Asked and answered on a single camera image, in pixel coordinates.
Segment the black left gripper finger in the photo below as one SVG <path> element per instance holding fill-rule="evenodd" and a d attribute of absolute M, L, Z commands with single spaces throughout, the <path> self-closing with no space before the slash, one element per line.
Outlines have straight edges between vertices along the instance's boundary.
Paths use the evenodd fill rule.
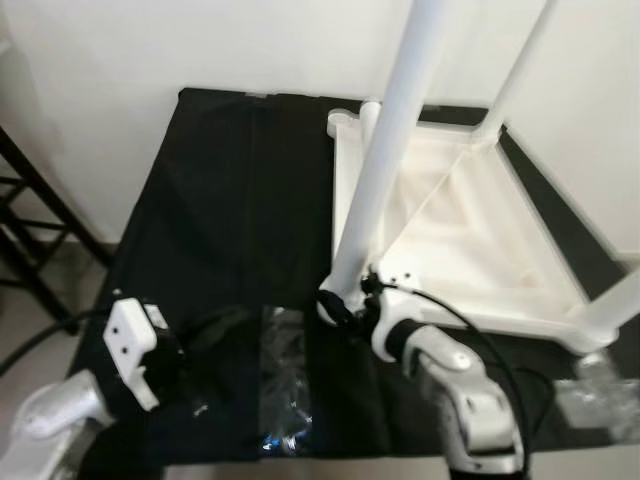
<path fill-rule="evenodd" d="M 242 305 L 214 308 L 188 321 L 189 335 L 221 335 L 250 319 L 250 310 Z"/>
<path fill-rule="evenodd" d="M 228 330 L 228 332 L 224 332 L 221 335 L 198 335 L 198 352 L 214 351 L 221 344 L 227 343 L 228 340 L 236 339 L 238 332 L 250 325 L 252 320 L 253 315 L 250 312 L 250 319 L 238 325 L 237 328 Z"/>

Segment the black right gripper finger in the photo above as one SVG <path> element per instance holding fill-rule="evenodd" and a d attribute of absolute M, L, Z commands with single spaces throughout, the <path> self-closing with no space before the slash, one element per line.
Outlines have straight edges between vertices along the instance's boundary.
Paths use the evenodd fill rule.
<path fill-rule="evenodd" d="M 337 328 L 351 328 L 355 325 L 355 315 L 339 294 L 321 288 L 317 291 L 317 315 L 325 324 Z"/>

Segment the clear tape strip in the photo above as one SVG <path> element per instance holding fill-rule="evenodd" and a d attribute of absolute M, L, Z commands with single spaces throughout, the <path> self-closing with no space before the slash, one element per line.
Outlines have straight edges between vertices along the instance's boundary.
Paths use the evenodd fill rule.
<path fill-rule="evenodd" d="M 314 425 L 305 315 L 279 306 L 262 308 L 259 346 L 259 451 L 269 458 L 302 456 Z"/>

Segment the black tablecloth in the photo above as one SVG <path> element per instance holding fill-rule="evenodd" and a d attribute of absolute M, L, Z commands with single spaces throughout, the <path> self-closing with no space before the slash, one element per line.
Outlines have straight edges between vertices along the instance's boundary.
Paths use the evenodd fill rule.
<path fill-rule="evenodd" d="M 242 305 L 255 329 L 225 343 L 212 376 L 224 396 L 202 406 L 160 406 L 142 419 L 122 420 L 97 435 L 81 465 L 82 479 L 160 480 L 165 467 L 266 460 L 259 451 L 261 308 L 315 307 L 332 247 L 332 110 L 360 101 L 274 93 L 255 96 L 187 87 L 102 285 L 155 302 L 172 328 L 198 314 Z M 621 266 L 605 260 L 602 244 L 532 165 L 506 132 L 500 147 L 515 151 L 515 170 L 534 184 L 535 205 L 550 210 L 553 236 L 568 236 L 573 271 L 591 293 Z M 369 347 L 308 315 L 306 366 L 312 425 L 308 452 L 296 460 L 438 457 L 442 453 L 433 403 Z M 547 411 L 548 383 L 571 374 L 570 352 L 548 340 L 495 335 L 516 369 L 531 416 Z"/>

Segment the white plastic table top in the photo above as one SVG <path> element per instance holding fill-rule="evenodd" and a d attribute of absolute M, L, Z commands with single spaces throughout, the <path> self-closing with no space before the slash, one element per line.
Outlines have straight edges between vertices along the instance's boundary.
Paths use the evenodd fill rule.
<path fill-rule="evenodd" d="M 362 275 L 404 273 L 484 332 L 559 344 L 570 316 L 627 274 L 591 293 L 517 178 L 515 151 L 474 152 L 471 136 L 462 125 L 416 125 Z M 428 321 L 462 326 L 447 314 Z"/>

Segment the clear tape patch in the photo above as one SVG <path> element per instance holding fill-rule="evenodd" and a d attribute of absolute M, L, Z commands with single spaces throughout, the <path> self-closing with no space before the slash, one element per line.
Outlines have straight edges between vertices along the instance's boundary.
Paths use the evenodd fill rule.
<path fill-rule="evenodd" d="M 640 381 L 622 378 L 603 349 L 573 364 L 575 378 L 552 381 L 564 421 L 575 429 L 607 430 L 613 443 L 640 442 Z"/>

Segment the black round stool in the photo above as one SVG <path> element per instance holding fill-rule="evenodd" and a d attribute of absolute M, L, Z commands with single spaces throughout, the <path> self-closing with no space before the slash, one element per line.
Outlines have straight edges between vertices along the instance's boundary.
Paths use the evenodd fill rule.
<path fill-rule="evenodd" d="M 14 204 L 26 193 L 35 195 L 56 219 L 35 220 L 20 215 Z M 113 264 L 113 250 L 90 232 L 8 132 L 0 127 L 0 268 L 10 273 L 9 276 L 0 273 L 0 288 L 31 294 L 60 329 L 76 333 L 77 326 L 65 324 L 70 317 L 69 308 L 41 278 L 41 271 L 68 239 L 81 244 L 88 255 L 105 268 Z"/>

